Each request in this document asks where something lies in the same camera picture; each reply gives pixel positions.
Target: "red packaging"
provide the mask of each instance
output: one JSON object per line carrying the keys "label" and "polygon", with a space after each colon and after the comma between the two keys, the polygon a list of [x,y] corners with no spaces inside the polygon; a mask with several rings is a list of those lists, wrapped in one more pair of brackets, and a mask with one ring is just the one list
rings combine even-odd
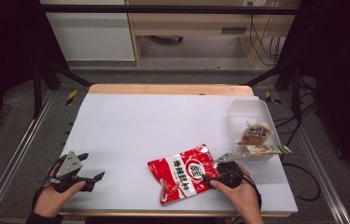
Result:
{"label": "red packaging", "polygon": [[188,198],[209,190],[202,175],[218,176],[215,162],[206,145],[148,163],[162,185],[161,204]]}

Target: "aluminum rail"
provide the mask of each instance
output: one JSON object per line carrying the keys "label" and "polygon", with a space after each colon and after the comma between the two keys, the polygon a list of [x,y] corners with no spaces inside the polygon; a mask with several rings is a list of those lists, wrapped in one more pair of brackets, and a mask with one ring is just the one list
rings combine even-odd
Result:
{"label": "aluminum rail", "polygon": [[[279,91],[279,95],[283,100],[288,113],[292,114],[288,93],[284,94],[282,91]],[[312,146],[312,143],[310,142],[305,130],[302,128],[302,125],[299,128],[299,136],[301,144],[305,147],[306,159],[308,160],[312,170],[316,175],[316,179],[322,188],[322,192],[326,197],[326,201],[329,205],[329,209],[332,215],[335,218],[335,221],[338,224],[350,224],[350,216],[348,215],[337,190],[334,188],[334,185],[329,179],[329,175],[327,174],[326,169],[323,167],[322,162],[317,157],[314,147]]]}
{"label": "aluminum rail", "polygon": [[210,7],[210,6],[124,6],[124,5],[18,5],[19,9],[62,13],[175,13],[299,15],[318,12],[297,7]]}
{"label": "aluminum rail", "polygon": [[23,160],[23,157],[26,154],[27,150],[29,149],[29,146],[31,145],[34,139],[35,134],[38,131],[38,128],[40,127],[40,124],[43,118],[46,116],[54,94],[55,94],[55,91],[48,92],[40,114],[37,116],[37,118],[33,119],[32,122],[30,123],[28,130],[26,131],[20,144],[18,145],[17,149],[14,152],[14,155],[12,156],[11,161],[8,163],[6,170],[3,172],[2,176],[0,177],[0,202],[3,200],[8,190],[8,187],[11,184],[12,179],[17,173],[18,168],[20,167],[21,162]]}

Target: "wooden edge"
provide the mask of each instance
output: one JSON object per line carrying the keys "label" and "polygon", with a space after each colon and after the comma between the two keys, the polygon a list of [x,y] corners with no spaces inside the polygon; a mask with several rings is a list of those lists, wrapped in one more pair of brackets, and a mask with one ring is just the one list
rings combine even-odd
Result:
{"label": "wooden edge", "polygon": [[[130,0],[125,0],[125,5],[130,5]],[[140,66],[141,58],[142,58],[142,47],[143,47],[143,37],[138,37],[134,34],[134,26],[133,26],[133,14],[127,13],[128,24],[131,32],[132,38],[132,47],[133,47],[133,56],[136,61],[136,66]]]}
{"label": "wooden edge", "polygon": [[249,86],[232,85],[94,84],[88,93],[254,96]]}
{"label": "wooden edge", "polygon": [[[107,210],[63,210],[60,212],[63,216],[80,217],[238,217],[236,213],[224,212],[178,212],[178,211],[107,211]],[[292,213],[261,213],[262,217],[289,217]]]}

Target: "white cabinet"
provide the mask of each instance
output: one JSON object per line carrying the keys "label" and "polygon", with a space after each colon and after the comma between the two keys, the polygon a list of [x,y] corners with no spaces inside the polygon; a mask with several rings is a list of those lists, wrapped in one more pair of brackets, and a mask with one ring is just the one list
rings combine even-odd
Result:
{"label": "white cabinet", "polygon": [[[40,0],[41,4],[124,5],[123,0]],[[47,13],[67,61],[134,61],[126,13]]]}

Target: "person's arm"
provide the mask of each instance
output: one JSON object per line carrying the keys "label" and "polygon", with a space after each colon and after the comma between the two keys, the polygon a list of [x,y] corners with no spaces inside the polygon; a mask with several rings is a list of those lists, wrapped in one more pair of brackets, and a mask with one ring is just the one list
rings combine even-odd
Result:
{"label": "person's arm", "polygon": [[[249,175],[249,172],[239,164],[244,174]],[[228,188],[223,183],[212,180],[210,184],[220,192],[224,193],[231,201],[233,207],[242,216],[246,224],[261,224],[264,223],[259,211],[259,202],[257,194],[253,187],[246,181],[242,181],[241,185],[235,189]]]}
{"label": "person's arm", "polygon": [[63,217],[59,215],[64,204],[79,192],[85,185],[81,181],[73,185],[67,191],[60,193],[53,186],[48,186],[41,191],[35,203],[35,209],[28,216],[25,224],[60,224]]}

